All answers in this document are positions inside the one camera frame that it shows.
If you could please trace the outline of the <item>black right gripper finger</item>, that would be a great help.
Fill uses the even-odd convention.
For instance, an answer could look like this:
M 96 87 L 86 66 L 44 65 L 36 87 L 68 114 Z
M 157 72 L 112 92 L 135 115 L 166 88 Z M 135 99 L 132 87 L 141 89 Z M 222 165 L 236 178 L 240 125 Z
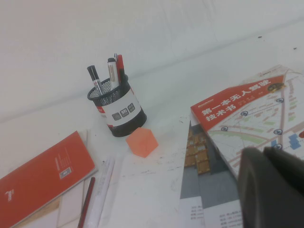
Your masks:
M 237 188 L 245 228 L 304 226 L 304 162 L 283 150 L 242 151 Z

